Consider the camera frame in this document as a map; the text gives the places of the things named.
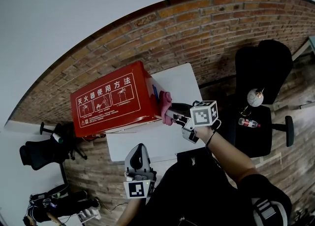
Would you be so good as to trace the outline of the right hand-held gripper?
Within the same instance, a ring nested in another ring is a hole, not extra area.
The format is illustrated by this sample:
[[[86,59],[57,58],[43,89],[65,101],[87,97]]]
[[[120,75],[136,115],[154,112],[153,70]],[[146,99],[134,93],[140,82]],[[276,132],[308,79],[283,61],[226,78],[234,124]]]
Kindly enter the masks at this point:
[[[215,125],[214,130],[217,130],[221,126],[215,100],[195,101],[193,105],[172,103],[171,109],[166,111],[166,116],[177,124],[185,124],[182,127],[183,138],[194,144],[198,141],[195,128]]]

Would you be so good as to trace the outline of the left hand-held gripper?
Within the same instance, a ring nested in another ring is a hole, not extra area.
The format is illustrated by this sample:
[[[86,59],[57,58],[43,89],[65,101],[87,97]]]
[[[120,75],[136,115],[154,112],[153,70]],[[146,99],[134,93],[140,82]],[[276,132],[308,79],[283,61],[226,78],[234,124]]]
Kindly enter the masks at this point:
[[[128,199],[148,198],[152,195],[156,183],[156,171],[150,171],[150,157],[143,143],[136,145],[125,158],[124,188]]]

